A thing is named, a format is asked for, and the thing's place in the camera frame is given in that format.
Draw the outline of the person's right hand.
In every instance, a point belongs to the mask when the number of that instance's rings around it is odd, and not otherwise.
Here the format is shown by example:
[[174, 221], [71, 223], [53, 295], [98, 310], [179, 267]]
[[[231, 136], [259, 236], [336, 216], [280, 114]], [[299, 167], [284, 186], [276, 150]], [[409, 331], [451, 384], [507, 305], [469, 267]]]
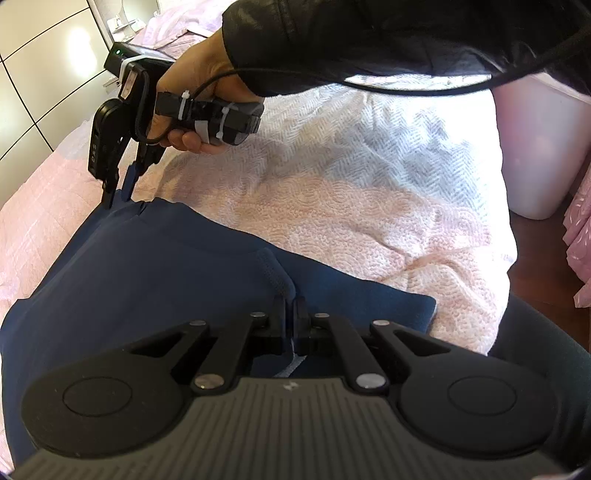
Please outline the person's right hand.
[[[157, 92], [182, 94], [187, 91], [199, 100], [218, 97], [228, 102], [263, 103], [263, 98], [253, 94], [238, 75], [228, 76], [211, 82], [205, 89], [201, 86], [214, 76], [231, 71], [233, 66], [226, 54], [221, 30], [211, 37], [187, 49], [159, 79]], [[160, 139], [162, 147], [173, 147], [178, 151], [195, 154], [219, 154], [225, 145], [206, 144], [197, 132], [173, 129], [171, 119], [154, 114], [147, 133], [150, 140]]]

